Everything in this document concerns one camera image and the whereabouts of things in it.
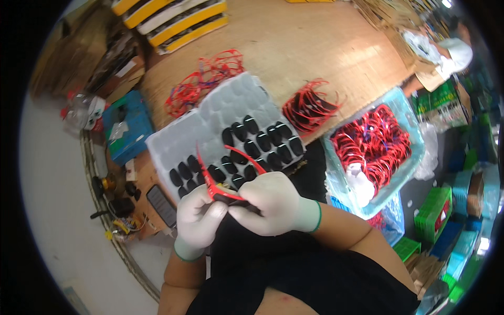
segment light blue plastic basket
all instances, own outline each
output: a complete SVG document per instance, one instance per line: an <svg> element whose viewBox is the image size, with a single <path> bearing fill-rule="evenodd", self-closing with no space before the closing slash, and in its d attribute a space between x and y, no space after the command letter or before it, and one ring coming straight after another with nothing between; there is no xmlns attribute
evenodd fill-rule
<svg viewBox="0 0 504 315"><path fill-rule="evenodd" d="M345 178L345 172L341 166L340 159L334 151L333 142L330 137L336 129L346 123L354 121L366 112L385 104L394 113L394 116L399 123L399 126L410 135L412 155L408 158L392 175L390 183L380 189L380 192L374 197L364 208L359 207L355 194L351 191L350 186ZM358 112L347 121L341 123L338 127L332 129L324 135L324 147L326 151L327 161L327 184L330 195L336 197L342 204L347 205L350 212L368 220L375 216L394 196L402 186L411 178L413 172L420 164L425 155L425 144L422 134L418 128L416 116L411 109L406 96L400 88L394 88L385 95L367 106L364 110Z"/></svg>
<svg viewBox="0 0 504 315"><path fill-rule="evenodd" d="M469 193L472 173L472 170L467 170L447 176L446 183L452 187L455 198L453 211L456 213L467 215L467 194Z"/></svg>

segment blue plastic crate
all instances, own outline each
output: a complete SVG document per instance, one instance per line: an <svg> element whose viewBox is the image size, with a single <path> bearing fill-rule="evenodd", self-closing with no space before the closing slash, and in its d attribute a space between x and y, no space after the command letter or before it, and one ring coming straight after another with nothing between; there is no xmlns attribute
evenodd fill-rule
<svg viewBox="0 0 504 315"><path fill-rule="evenodd" d="M340 159L334 151L334 146L330 137L339 127L362 117L363 114L381 104L385 104L391 109L399 126L409 133L412 155L398 168L392 176L390 183L380 189L378 195L376 195L366 207L361 208L357 203L355 194L350 190L350 186L346 181L345 172L341 166ZM397 87L367 106L363 111L355 114L347 121L341 123L338 127L332 129L324 136L323 142L327 157L326 174L330 195L336 197L344 205L347 205L351 213L364 220L368 220L375 216L390 201L392 196L394 196L413 176L415 169L425 155L425 144L420 129L418 128L416 116L403 91Z"/></svg>
<svg viewBox="0 0 504 315"><path fill-rule="evenodd" d="M114 112L120 106L126 107L125 122L128 124L128 131L124 132L122 138L109 140L110 133L115 123ZM141 94L133 90L114 102L103 112L103 126L110 157L115 164L123 166L129 160L135 158L139 153L147 149L145 140L153 134L152 123L149 118L149 111Z"/></svg>
<svg viewBox="0 0 504 315"><path fill-rule="evenodd" d="M443 259L443 257L447 253L448 248L455 242L463 227L464 225L461 223L448 221L445 228L441 232L441 235L430 250L430 255L435 256L438 259Z"/></svg>
<svg viewBox="0 0 504 315"><path fill-rule="evenodd" d="M472 255L477 238L477 232L462 231L457 244L455 244L455 247L453 248L446 273L451 275L457 281L460 279L462 271L464 270L468 259Z"/></svg>
<svg viewBox="0 0 504 315"><path fill-rule="evenodd" d="M448 175L446 183L452 187L452 193L455 201L453 210L457 213L467 215L467 194L469 184L471 183L472 170L458 172Z"/></svg>

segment hand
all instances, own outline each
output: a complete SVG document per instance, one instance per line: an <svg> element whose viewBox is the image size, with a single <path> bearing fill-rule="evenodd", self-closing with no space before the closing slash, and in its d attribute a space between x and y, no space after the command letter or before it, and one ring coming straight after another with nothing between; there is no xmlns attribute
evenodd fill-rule
<svg viewBox="0 0 504 315"><path fill-rule="evenodd" d="M206 185L197 187L180 200L177 207L178 236L174 248L182 260L198 259L214 241L228 206L220 201L212 202Z"/></svg>
<svg viewBox="0 0 504 315"><path fill-rule="evenodd" d="M292 230L313 232L319 226L319 203L301 197L282 172L259 175L243 184L238 194L256 206L262 216L240 206L229 207L229 214L255 234L275 236Z"/></svg>

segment plastic basket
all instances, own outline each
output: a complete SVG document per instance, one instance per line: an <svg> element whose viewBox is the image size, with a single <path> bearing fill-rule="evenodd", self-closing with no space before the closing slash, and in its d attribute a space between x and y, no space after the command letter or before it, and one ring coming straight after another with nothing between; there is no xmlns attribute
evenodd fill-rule
<svg viewBox="0 0 504 315"><path fill-rule="evenodd" d="M461 223L448 221L436 243L430 250L430 255L437 257L440 261L446 260L449 255L448 249L455 243L463 227L464 225Z"/></svg>
<svg viewBox="0 0 504 315"><path fill-rule="evenodd" d="M466 153L466 159L464 161L464 170L470 170L473 168L474 164L478 162L478 154L476 149L471 149Z"/></svg>
<svg viewBox="0 0 504 315"><path fill-rule="evenodd" d="M394 113L399 126L409 133L412 155L403 164L401 164L394 175L392 175L390 183L381 188L380 192L371 199L369 204L362 208L358 205L356 196L348 185L345 177L345 171L341 166L340 159L334 151L334 145L330 138L334 131L339 127L362 117L363 114L381 104L385 104L390 108L390 110ZM330 195L336 197L344 205L347 205L351 209L351 213L364 220L368 220L375 216L390 201L390 199L413 176L415 169L425 155L425 144L418 127L416 116L413 113L408 100L404 96L403 91L397 87L387 92L371 105L367 106L365 110L358 112L353 117L342 122L338 127L332 129L324 136L323 142L327 157L327 183Z"/></svg>
<svg viewBox="0 0 504 315"><path fill-rule="evenodd" d="M392 248L399 258L405 262L414 252L420 253L422 244L407 237L401 237Z"/></svg>
<svg viewBox="0 0 504 315"><path fill-rule="evenodd" d="M120 106L126 107L125 121L128 124L128 131L124 132L122 138L109 140L117 109ZM103 112L103 125L107 138L110 157L115 164L123 166L129 160L136 157L140 152L147 149L145 140L153 134L154 130L149 118L148 109L143 98L138 91L131 91L124 97L114 102Z"/></svg>
<svg viewBox="0 0 504 315"><path fill-rule="evenodd" d="M434 232L434 224L445 205L446 200L449 200L448 213L446 219L437 231ZM452 214L452 190L451 188L432 188L425 198L425 201L420 207L420 212L415 217L416 235L431 243L435 243L445 228L450 215Z"/></svg>
<svg viewBox="0 0 504 315"><path fill-rule="evenodd" d="M452 193L455 197L453 210L463 215L467 215L467 194L471 177L472 170L466 170L450 174L446 179L446 182L452 187Z"/></svg>

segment black lens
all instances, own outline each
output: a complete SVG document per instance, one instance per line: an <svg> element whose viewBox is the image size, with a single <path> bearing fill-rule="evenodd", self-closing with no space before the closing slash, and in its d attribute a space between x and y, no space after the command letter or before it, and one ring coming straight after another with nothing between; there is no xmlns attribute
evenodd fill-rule
<svg viewBox="0 0 504 315"><path fill-rule="evenodd" d="M203 185L205 183L203 173L199 173L198 176L196 176L196 181L198 181L198 185Z"/></svg>
<svg viewBox="0 0 504 315"><path fill-rule="evenodd" d="M254 180L257 177L256 169L252 165L247 166L243 171L243 177L246 181Z"/></svg>
<svg viewBox="0 0 504 315"><path fill-rule="evenodd" d="M280 146L278 146L277 154L285 164L292 162L292 154L290 154L289 148L287 148L287 145L285 143L282 143Z"/></svg>
<svg viewBox="0 0 504 315"><path fill-rule="evenodd" d="M180 198L184 197L184 196L185 196L185 195L187 195L187 194L188 194L188 192L187 192L187 190L185 190L185 188L184 188L184 187L180 187L180 188L178 189L178 196L179 196Z"/></svg>
<svg viewBox="0 0 504 315"><path fill-rule="evenodd" d="M184 164L184 162L179 163L178 172L180 173L180 176L182 176L182 178L191 179L193 177L191 170L187 167L187 165Z"/></svg>
<svg viewBox="0 0 504 315"><path fill-rule="evenodd" d="M177 187L180 187L184 184L182 182L182 178L180 178L180 175L177 173L177 171L174 168L172 168L170 171L170 179L171 179L171 182Z"/></svg>
<svg viewBox="0 0 504 315"><path fill-rule="evenodd" d="M234 147L233 132L231 128L226 128L222 131L222 142L226 145Z"/></svg>
<svg viewBox="0 0 504 315"><path fill-rule="evenodd" d="M256 142L263 152L268 152L271 150L271 139L268 134L259 131L258 135L256 136Z"/></svg>
<svg viewBox="0 0 504 315"><path fill-rule="evenodd" d="M231 159L229 158L229 156L224 155L221 158L221 164L222 164L222 166L224 166L224 168L226 169L226 171L229 174L236 174L236 173L238 173L238 169L236 168L236 166L234 166L233 162L231 162Z"/></svg>
<svg viewBox="0 0 504 315"><path fill-rule="evenodd" d="M242 123L234 122L231 125L231 129L233 129L233 133L238 138L238 140L243 142L245 141L245 139L247 139L247 129Z"/></svg>
<svg viewBox="0 0 504 315"><path fill-rule="evenodd" d="M271 152L268 155L268 164L271 165L271 168L274 171L280 171L280 170L282 170L282 160L280 159L280 157L278 156L278 154L276 154L275 152Z"/></svg>
<svg viewBox="0 0 504 315"><path fill-rule="evenodd" d="M263 159L257 159L256 162L266 171L266 172L271 172L271 167L270 165Z"/></svg>
<svg viewBox="0 0 504 315"><path fill-rule="evenodd" d="M259 126L257 126L256 120L250 115L245 116L245 118L243 119L243 124L245 125L245 128L247 128L247 131L251 134L255 135L259 132Z"/></svg>
<svg viewBox="0 0 504 315"><path fill-rule="evenodd" d="M299 137L292 137L289 139L289 147L296 156L303 155L303 144Z"/></svg>
<svg viewBox="0 0 504 315"><path fill-rule="evenodd" d="M231 180L233 181L233 185L236 187L236 189L240 189L241 185L245 183L245 178L241 177L238 174L234 174L233 177L231 177Z"/></svg>
<svg viewBox="0 0 504 315"><path fill-rule="evenodd" d="M224 175L220 168L215 167L214 165L210 165L208 167L208 172L216 182L224 182L226 180L226 175Z"/></svg>
<svg viewBox="0 0 504 315"><path fill-rule="evenodd" d="M256 146L256 144L251 141L250 139L245 140L245 144L243 145L245 148L245 152L252 158L252 159L257 159L261 156L261 152L259 151L259 148Z"/></svg>
<svg viewBox="0 0 504 315"><path fill-rule="evenodd" d="M271 143L273 143L273 145L275 147L278 147L279 145L282 144L282 135L275 128L275 126L269 126L267 131L268 131L268 136L270 136Z"/></svg>
<svg viewBox="0 0 504 315"><path fill-rule="evenodd" d="M248 162L247 158L245 158L243 155L239 154L238 152L231 151L229 156L231 157L231 161L236 164L245 165Z"/></svg>
<svg viewBox="0 0 504 315"><path fill-rule="evenodd" d="M187 158L187 165L194 174L201 172L201 165L194 155L189 155Z"/></svg>
<svg viewBox="0 0 504 315"><path fill-rule="evenodd" d="M277 121L277 123L275 124L275 128L280 132L280 134L284 139L288 139L292 136L291 129L283 122Z"/></svg>
<svg viewBox="0 0 504 315"><path fill-rule="evenodd" d="M198 187L198 185L192 179L187 181L186 186L188 192L192 192L196 187Z"/></svg>

